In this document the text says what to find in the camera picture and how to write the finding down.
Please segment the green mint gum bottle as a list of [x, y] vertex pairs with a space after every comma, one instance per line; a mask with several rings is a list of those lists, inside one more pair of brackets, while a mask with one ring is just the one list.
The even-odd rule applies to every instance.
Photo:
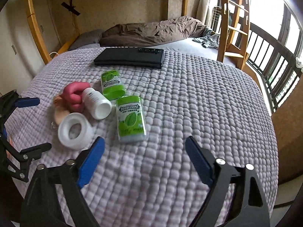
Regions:
[[124, 96], [116, 101], [118, 137], [122, 143], [144, 141], [147, 130], [143, 102], [138, 96]]

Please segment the white radiator panel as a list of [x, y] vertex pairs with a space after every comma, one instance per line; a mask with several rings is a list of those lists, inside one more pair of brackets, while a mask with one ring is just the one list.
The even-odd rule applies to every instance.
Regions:
[[221, 7], [220, 6], [215, 6], [212, 10], [210, 28], [216, 33], [220, 32], [221, 20], [222, 20], [222, 18], [221, 18]]

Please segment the white tape roll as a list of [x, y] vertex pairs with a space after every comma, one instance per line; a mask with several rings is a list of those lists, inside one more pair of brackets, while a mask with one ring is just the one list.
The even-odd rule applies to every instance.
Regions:
[[72, 150], [82, 150], [93, 138], [92, 126], [81, 113], [71, 113], [60, 123], [58, 139], [60, 143]]

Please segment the black remote control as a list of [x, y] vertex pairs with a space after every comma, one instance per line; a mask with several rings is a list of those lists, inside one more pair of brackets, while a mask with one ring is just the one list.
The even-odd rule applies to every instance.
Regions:
[[154, 48], [139, 48], [138, 52], [140, 53], [150, 53], [150, 54], [162, 54], [162, 49], [154, 49]]

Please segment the black balcony railing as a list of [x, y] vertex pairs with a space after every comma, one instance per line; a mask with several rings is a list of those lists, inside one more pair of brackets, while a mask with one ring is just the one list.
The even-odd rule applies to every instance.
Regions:
[[298, 35], [295, 51], [291, 52], [286, 47], [290, 22], [291, 13], [285, 7], [278, 38], [250, 23], [248, 59], [245, 64], [251, 66], [261, 77], [271, 112], [276, 112], [285, 102], [301, 76], [301, 71], [296, 66], [296, 57], [302, 48], [302, 34]]

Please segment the black flat case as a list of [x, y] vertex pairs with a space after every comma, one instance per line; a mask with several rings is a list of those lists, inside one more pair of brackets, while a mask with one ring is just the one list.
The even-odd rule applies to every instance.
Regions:
[[139, 48], [106, 48], [95, 59], [96, 66], [132, 66], [161, 69], [162, 54], [140, 53]]

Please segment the wooden bunk ladder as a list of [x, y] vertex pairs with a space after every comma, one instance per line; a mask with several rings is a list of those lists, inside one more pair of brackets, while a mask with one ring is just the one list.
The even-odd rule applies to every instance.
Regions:
[[242, 70], [248, 59], [250, 0], [221, 0], [221, 30], [217, 60], [234, 60]]

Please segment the lavender quilted bed cover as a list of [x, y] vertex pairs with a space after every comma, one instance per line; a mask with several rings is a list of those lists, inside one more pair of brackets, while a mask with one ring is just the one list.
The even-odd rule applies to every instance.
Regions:
[[[14, 147], [49, 142], [52, 149], [31, 163], [60, 166], [79, 151], [62, 146], [53, 129], [53, 98], [71, 82], [101, 89], [100, 77], [113, 67], [97, 67], [105, 48], [65, 52], [33, 79], [21, 96], [38, 97], [36, 107], [16, 109], [5, 123]], [[189, 226], [209, 191], [185, 149], [187, 137], [229, 165], [254, 165], [272, 214], [278, 188], [278, 149], [272, 119], [256, 82], [241, 70], [210, 59], [165, 51], [162, 68], [115, 68], [126, 95], [140, 96], [147, 139], [118, 141], [116, 112], [91, 123], [105, 152], [91, 182], [82, 189], [100, 226]]]

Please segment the grey pillow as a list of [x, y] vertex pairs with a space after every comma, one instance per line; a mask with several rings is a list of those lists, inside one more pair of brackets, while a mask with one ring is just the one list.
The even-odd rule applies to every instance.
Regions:
[[85, 48], [99, 48], [99, 40], [102, 38], [102, 29], [85, 32], [69, 47], [69, 51]]

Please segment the grey crumpled clothing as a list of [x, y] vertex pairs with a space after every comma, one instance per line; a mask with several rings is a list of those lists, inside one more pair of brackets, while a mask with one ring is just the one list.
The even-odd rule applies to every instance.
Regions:
[[202, 31], [202, 36], [194, 37], [192, 41], [199, 43], [204, 48], [219, 49], [220, 34], [215, 33], [211, 28], [206, 27]]

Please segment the brown rumpled duvet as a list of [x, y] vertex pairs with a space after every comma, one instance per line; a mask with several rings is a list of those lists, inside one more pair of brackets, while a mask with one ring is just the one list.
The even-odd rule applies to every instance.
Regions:
[[182, 16], [150, 23], [117, 24], [102, 33], [101, 47], [149, 47], [204, 37], [211, 29], [198, 19]]

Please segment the white pill bottle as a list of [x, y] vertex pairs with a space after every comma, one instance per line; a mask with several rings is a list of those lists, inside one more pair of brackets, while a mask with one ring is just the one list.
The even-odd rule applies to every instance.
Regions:
[[94, 88], [86, 88], [82, 92], [82, 100], [85, 108], [96, 120], [105, 119], [111, 113], [111, 102]]

